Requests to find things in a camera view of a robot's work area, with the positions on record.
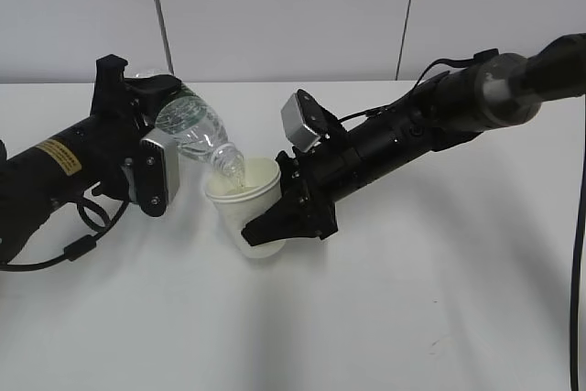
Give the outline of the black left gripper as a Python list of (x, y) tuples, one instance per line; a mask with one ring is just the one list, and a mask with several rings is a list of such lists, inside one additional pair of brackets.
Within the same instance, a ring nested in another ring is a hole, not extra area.
[(107, 55), (96, 61), (90, 116), (92, 194), (136, 204), (134, 166), (140, 140), (158, 113), (181, 90), (171, 74), (126, 78), (127, 61)]

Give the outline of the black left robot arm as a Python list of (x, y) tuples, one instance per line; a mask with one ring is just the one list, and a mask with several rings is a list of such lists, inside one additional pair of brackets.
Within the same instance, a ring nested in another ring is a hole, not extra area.
[[(98, 59), (89, 116), (14, 157), (1, 157), (5, 272), (74, 261), (96, 247), (130, 204), (159, 217), (173, 201), (179, 189), (178, 147), (155, 120), (178, 97), (182, 82), (171, 74), (126, 78), (126, 65), (114, 54)], [(45, 262), (13, 264), (29, 238), (68, 203), (92, 233)]]

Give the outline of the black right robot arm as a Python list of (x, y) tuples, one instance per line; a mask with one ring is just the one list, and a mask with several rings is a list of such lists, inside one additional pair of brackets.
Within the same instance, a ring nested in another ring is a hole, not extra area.
[(585, 37), (557, 38), (526, 58), (495, 49), (423, 78), (393, 103), (362, 112), (348, 129), (308, 92), (293, 93), (281, 111), (290, 152), (277, 155), (280, 199), (248, 221), (252, 246), (289, 238), (324, 239), (338, 225), (336, 203), (429, 152), (479, 134), (522, 125), (542, 103), (585, 93)]

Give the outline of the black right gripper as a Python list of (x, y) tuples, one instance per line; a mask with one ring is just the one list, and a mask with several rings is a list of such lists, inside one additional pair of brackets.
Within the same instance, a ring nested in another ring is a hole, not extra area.
[(293, 157), (285, 151), (276, 157), (283, 199), (241, 231), (251, 246), (337, 233), (335, 203), (366, 185), (364, 140), (353, 132), (292, 152)]

